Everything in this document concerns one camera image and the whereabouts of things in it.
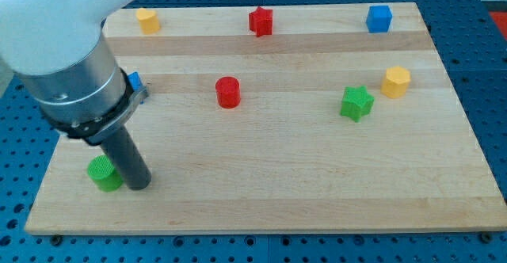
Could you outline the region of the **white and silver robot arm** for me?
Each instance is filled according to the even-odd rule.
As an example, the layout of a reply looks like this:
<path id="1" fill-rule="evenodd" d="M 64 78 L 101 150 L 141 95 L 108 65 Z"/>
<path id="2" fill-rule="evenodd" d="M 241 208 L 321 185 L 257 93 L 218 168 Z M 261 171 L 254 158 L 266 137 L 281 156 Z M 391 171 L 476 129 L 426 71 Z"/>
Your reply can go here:
<path id="1" fill-rule="evenodd" d="M 96 146 L 146 96 L 135 92 L 103 35 L 134 0 L 1 0 L 1 58 L 48 122 Z"/>

